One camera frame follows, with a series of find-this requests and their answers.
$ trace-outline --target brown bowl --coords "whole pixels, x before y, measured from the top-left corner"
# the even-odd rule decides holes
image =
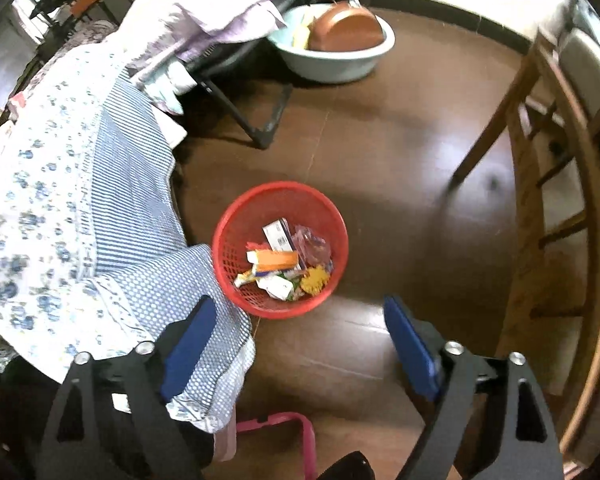
[[[382,27],[369,9],[339,2],[314,21],[308,46],[322,52],[353,52],[383,41]]]

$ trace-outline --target pink plastic stool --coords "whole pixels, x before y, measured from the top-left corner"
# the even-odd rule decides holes
[[[259,430],[265,426],[275,426],[276,424],[281,424],[288,420],[299,420],[302,422],[302,465],[304,466],[304,480],[315,480],[317,474],[315,472],[316,455],[314,426],[311,424],[311,421],[301,413],[274,413],[273,415],[269,415],[265,422],[260,422],[256,418],[253,420],[245,420],[244,422],[238,422],[236,431],[237,433],[242,433],[243,431]]]

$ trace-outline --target blue floral fabric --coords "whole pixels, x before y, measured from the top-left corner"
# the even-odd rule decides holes
[[[58,60],[6,148],[0,371],[20,354],[61,382],[79,351],[126,354],[208,294],[216,328],[168,409],[215,432],[253,362],[250,322],[222,295],[208,247],[186,248],[168,193],[173,157],[114,49],[80,46]]]

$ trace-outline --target lavender cloth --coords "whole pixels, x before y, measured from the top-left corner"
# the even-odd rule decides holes
[[[183,59],[194,59],[210,42],[213,43],[210,38],[222,43],[249,41],[266,36],[282,25],[282,17],[267,0],[168,1],[170,4],[165,6],[165,0],[156,0],[156,6],[163,9],[159,23],[150,24],[146,46],[139,54],[136,52],[127,65],[137,72],[133,78],[136,84],[146,81],[175,54],[182,52]],[[144,38],[135,40],[135,49],[138,41],[144,43]]]
[[[270,0],[255,4],[246,12],[235,18],[224,30],[213,36],[200,31],[191,38],[178,58],[187,62],[196,59],[208,47],[216,43],[243,43],[263,38],[270,32],[285,27],[285,20]]]

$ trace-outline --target metal screw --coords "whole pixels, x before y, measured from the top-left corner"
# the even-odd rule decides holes
[[[509,361],[515,365],[522,366],[526,363],[526,358],[520,352],[511,352],[509,354]]]
[[[464,346],[462,346],[458,341],[447,341],[445,343],[445,350],[451,355],[460,355],[462,352],[464,352]]]
[[[144,341],[136,346],[136,353],[140,355],[148,355],[153,352],[155,345],[151,341]]]
[[[89,352],[80,352],[74,357],[74,363],[77,365],[87,364],[89,359],[91,359],[91,354],[89,354]]]

